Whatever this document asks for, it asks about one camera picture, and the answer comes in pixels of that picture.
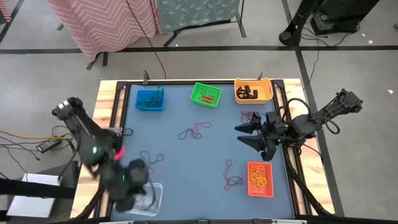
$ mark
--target clear plastic bin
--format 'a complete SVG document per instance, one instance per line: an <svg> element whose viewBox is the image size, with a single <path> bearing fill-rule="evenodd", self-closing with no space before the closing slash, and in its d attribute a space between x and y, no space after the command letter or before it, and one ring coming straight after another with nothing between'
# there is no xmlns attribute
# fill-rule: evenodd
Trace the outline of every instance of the clear plastic bin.
<svg viewBox="0 0 398 224"><path fill-rule="evenodd" d="M160 204L162 203L163 196L163 185L161 183L153 183L155 190L155 203L150 207L153 199L153 190L150 184L144 185L144 189L147 195L135 195L135 204L132 210L126 211L126 213L133 213L138 215L146 215L154 217L160 210Z"/></svg>

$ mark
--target concrete floor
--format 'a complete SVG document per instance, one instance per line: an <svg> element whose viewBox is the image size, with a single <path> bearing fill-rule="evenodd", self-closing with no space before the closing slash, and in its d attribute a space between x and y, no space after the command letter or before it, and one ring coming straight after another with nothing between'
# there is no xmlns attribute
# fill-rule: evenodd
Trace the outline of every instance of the concrete floor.
<svg viewBox="0 0 398 224"><path fill-rule="evenodd" d="M17 0L5 0L10 12ZM294 14L300 1L288 0ZM398 45L398 2L380 0L361 23L361 31L350 35L342 45ZM74 49L76 43L66 29L57 31L60 22L44 0L25 0L0 49ZM279 32L287 23L280 0L246 1L242 39L236 24L188 30L172 45L281 45ZM154 37L161 46L170 34ZM341 34L331 35L335 43ZM302 41L302 45L316 45ZM145 39L131 47L148 47ZM317 52L303 52L308 73ZM261 72L270 78L301 78L294 51L161 52L168 78L254 78ZM101 80L137 79L143 70L151 78L162 78L153 53L110 53L107 67L101 58L89 71L83 54L0 54L0 127L26 136L48 136L60 124L51 110L69 96L80 97L88 114L93 114ZM340 116L339 135L326 132L326 141L338 190L347 217L398 220L398 51L322 51L312 79L318 108L328 103L342 88L364 100L358 114ZM25 170L40 172L64 164L71 151L37 154L41 161L24 151L14 157ZM15 179L23 171L0 148L0 171Z"/></svg>

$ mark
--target power adapter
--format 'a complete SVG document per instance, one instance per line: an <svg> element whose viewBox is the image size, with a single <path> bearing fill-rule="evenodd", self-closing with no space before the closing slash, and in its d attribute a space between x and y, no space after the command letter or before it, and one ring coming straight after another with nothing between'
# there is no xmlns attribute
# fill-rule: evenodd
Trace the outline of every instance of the power adapter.
<svg viewBox="0 0 398 224"><path fill-rule="evenodd" d="M55 146L58 146L61 144L62 140L60 139L49 139L43 143L40 143L38 146L36 146L36 149L38 149L41 153L45 153L48 150L54 148Z"/></svg>

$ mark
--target blue bin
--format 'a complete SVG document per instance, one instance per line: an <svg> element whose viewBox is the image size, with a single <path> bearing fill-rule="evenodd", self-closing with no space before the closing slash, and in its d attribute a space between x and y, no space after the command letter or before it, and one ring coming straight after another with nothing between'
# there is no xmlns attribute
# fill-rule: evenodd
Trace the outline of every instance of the blue bin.
<svg viewBox="0 0 398 224"><path fill-rule="evenodd" d="M141 111L162 111L164 100L163 88L161 90L138 90L136 108Z"/></svg>

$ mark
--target orange bin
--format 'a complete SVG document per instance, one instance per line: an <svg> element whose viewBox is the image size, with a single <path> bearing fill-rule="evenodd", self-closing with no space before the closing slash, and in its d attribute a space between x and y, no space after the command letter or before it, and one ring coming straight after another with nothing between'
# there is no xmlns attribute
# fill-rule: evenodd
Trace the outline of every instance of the orange bin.
<svg viewBox="0 0 398 224"><path fill-rule="evenodd" d="M266 178L267 184L259 187L258 179L261 185ZM248 162L248 194L256 197L273 197L274 186L272 183L272 165L268 162Z"/></svg>
<svg viewBox="0 0 398 224"><path fill-rule="evenodd" d="M253 90L257 90L257 99L239 99L236 96L236 90L238 90L239 87L244 89L244 86L246 85L250 87L251 94L253 93ZM264 104L274 96L272 93L272 84L268 78L263 78L262 80L241 80L240 78L237 78L234 82L234 88L235 101L239 104Z"/></svg>

